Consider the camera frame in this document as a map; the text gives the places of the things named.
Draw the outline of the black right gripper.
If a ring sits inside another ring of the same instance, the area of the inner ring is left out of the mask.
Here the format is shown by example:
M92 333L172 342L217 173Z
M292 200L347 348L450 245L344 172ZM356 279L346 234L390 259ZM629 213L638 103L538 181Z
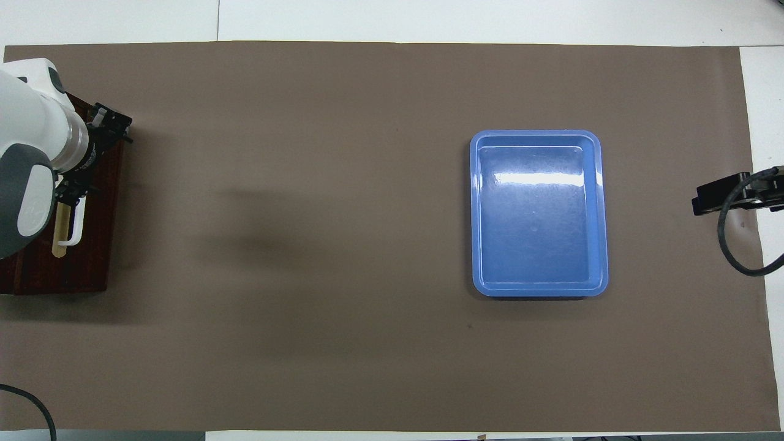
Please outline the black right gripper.
M722 179L695 188L692 199L692 212L695 217L722 209L725 199L750 174L731 174ZM783 210L783 178L757 179L744 187L731 202L729 209L769 209L770 212Z

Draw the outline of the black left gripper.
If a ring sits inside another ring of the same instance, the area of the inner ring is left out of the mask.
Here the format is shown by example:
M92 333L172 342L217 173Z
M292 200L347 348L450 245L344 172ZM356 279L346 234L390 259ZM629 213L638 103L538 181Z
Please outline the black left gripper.
M129 137L132 118L95 103L89 110L88 144L77 164L61 175L55 202L76 208L89 192L96 168L104 154L118 142L133 143Z

